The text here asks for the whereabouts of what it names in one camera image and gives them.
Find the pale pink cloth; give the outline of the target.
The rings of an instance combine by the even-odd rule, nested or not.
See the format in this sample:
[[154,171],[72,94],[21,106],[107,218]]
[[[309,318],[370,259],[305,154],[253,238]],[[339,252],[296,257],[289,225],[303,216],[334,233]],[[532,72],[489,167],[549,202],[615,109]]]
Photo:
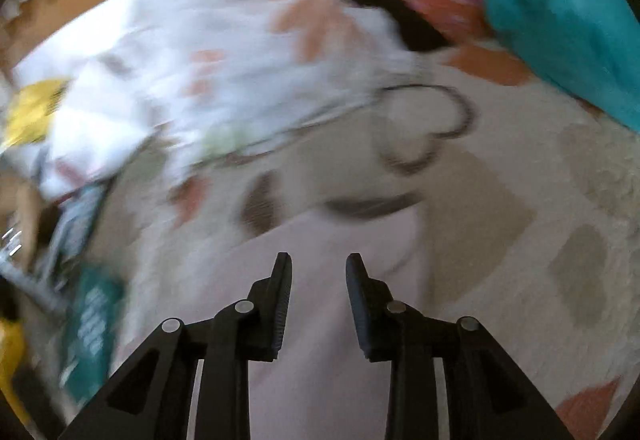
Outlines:
[[272,363],[250,364],[252,438],[384,437],[390,364],[368,362],[359,348],[345,264],[358,252],[395,298],[420,308],[430,276],[422,230],[420,205],[371,220],[314,209],[203,262],[175,312],[186,322],[245,297],[270,275],[278,252],[292,258],[282,349]]

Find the teal cardboard box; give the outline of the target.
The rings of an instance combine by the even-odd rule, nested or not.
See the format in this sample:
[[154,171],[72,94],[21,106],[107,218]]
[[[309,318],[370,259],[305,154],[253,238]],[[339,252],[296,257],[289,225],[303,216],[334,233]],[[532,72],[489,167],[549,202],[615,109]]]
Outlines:
[[60,386],[84,406],[110,376],[125,284],[98,264],[81,264],[62,339]]

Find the heart patterned quilt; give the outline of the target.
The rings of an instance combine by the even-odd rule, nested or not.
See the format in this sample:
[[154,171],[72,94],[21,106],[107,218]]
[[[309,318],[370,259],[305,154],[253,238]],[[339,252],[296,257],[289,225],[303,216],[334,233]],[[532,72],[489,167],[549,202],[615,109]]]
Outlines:
[[477,318],[574,437],[599,437],[639,374],[639,138],[506,52],[423,63],[422,87],[200,167],[175,191],[143,150],[89,249],[128,282],[115,361],[176,316],[208,257],[314,209],[371,220],[420,205],[417,309]]

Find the white floral pillow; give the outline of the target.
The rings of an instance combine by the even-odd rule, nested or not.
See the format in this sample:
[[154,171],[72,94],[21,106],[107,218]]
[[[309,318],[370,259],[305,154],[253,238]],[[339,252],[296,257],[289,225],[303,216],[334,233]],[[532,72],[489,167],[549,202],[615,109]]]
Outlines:
[[271,151],[416,68],[384,11],[346,0],[132,0],[115,41],[84,49],[112,30],[104,15],[51,50],[47,69],[67,84],[47,197],[116,174],[147,140],[180,186],[199,164]]

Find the teal fleece bundle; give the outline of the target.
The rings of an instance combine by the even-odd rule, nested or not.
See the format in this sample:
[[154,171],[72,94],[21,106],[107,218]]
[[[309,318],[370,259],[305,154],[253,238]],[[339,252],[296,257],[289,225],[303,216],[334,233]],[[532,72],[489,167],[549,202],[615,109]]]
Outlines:
[[639,127],[639,22],[626,0],[486,0],[499,41],[541,78]]

